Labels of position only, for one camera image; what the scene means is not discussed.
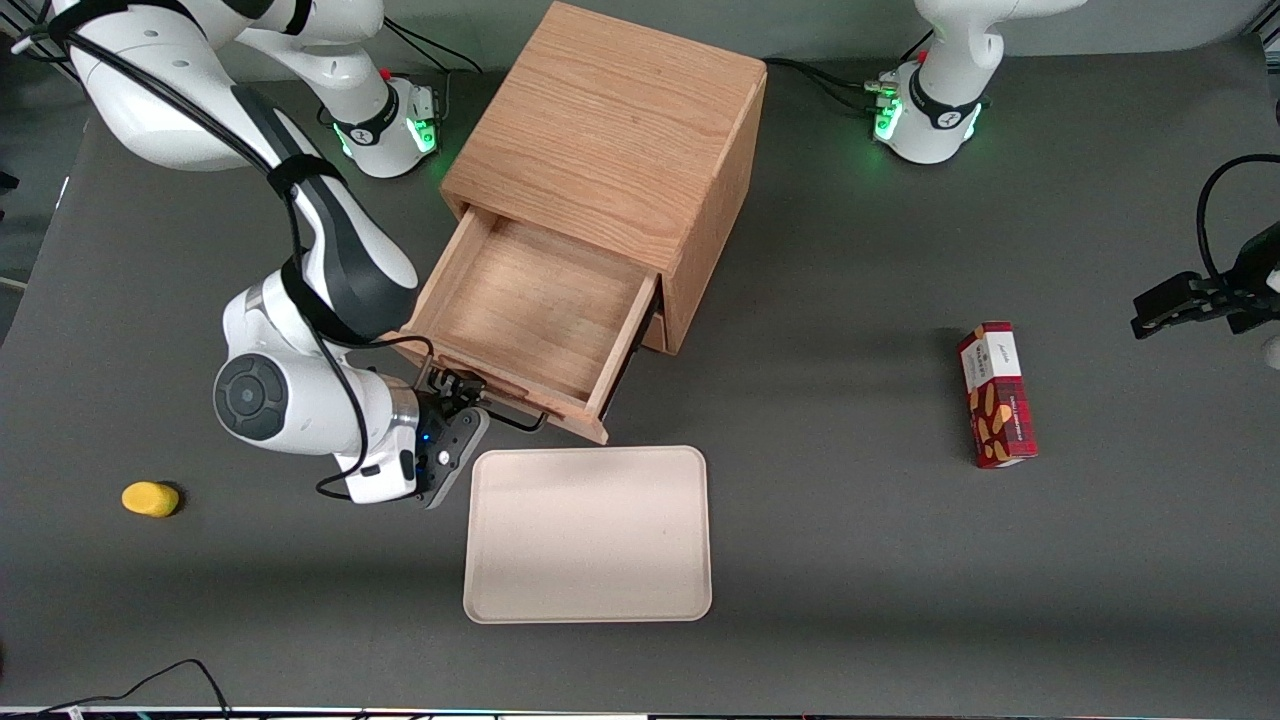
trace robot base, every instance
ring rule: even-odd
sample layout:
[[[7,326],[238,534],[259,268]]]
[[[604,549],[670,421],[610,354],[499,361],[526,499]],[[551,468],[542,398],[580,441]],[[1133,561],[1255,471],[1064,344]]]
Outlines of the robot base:
[[[375,178],[403,176],[434,152],[439,142],[431,88],[398,77],[387,85],[397,94],[397,114],[376,141],[362,143],[362,138],[348,137],[337,123],[333,126],[342,141],[342,152],[355,160],[361,172]]]
[[[881,73],[881,82],[906,87],[911,74],[920,67],[916,61],[904,63],[895,70]],[[876,118],[872,137],[888,145],[904,160],[920,165],[936,165],[950,160],[966,140],[973,137],[974,123],[982,113],[978,105],[968,118],[957,118],[954,127],[938,129],[929,117],[911,101],[910,94],[896,94]]]

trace plastic tray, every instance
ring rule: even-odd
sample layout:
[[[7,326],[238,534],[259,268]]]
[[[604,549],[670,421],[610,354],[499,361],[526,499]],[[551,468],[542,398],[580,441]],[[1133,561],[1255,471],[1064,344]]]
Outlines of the plastic tray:
[[[472,469],[462,605],[476,623],[698,620],[710,609],[694,447],[499,450]]]

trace wood grain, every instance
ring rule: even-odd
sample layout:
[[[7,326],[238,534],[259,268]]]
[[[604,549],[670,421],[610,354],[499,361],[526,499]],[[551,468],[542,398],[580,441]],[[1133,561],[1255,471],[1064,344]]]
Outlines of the wood grain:
[[[655,287],[657,273],[634,261],[471,208],[403,332],[430,337],[438,364],[480,373],[504,397],[590,423]]]
[[[719,261],[724,242],[737,220],[746,191],[751,184],[751,167],[755,159],[755,140],[760,128],[760,108],[764,102],[764,76],[760,76],[750,102],[737,118],[733,142],[716,169],[716,178],[690,229],[689,242],[676,270],[663,277],[667,287],[664,329],[666,351],[675,355],[689,334],[694,313],[703,300],[707,283]]]
[[[556,3],[440,191],[676,269],[764,65]]]
[[[649,329],[644,333],[644,346],[658,352],[667,351],[667,320],[660,310],[649,320]]]
[[[516,398],[503,398],[502,402],[509,407],[520,410],[525,415],[531,416],[538,416],[538,414],[543,410],[531,402]],[[599,445],[607,445],[609,442],[609,430],[607,430],[604,428],[604,423],[595,416],[552,414],[547,418],[547,421]]]

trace red box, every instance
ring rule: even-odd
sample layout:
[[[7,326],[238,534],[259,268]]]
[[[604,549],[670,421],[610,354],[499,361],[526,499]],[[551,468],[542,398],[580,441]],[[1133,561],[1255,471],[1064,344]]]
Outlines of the red box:
[[[1014,345],[1014,325],[983,323],[960,343],[969,424],[979,468],[1007,468],[1036,457],[1036,430]]]

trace gray tabletop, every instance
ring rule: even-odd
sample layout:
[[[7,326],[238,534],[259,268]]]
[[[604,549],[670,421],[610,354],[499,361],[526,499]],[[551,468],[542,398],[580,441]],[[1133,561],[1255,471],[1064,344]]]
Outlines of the gray tabletop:
[[[716,601],[691,624],[475,625],[467,482],[430,512],[356,507],[311,492],[330,460],[223,432],[219,315],[285,258],[285,218],[250,170],[165,170],[95,120],[0,351],[0,702],[197,656],[238,705],[1274,717],[1266,333],[1128,325],[1134,295],[1198,266],[1204,177],[1277,149],[1262,68],[1256,41],[1009,60],[940,168],[773,72],[685,350],[637,356],[609,416],[617,445],[708,459]],[[457,78],[444,152],[412,176],[349,173],[424,277],[454,227],[435,186],[497,82]],[[265,90],[337,154],[305,88]],[[1224,261],[1277,199],[1275,170],[1224,181]],[[989,319],[1016,324],[1042,442],[1000,471],[973,466],[955,356]],[[137,479],[189,507],[129,515]],[[138,701],[210,698],[175,676]]]

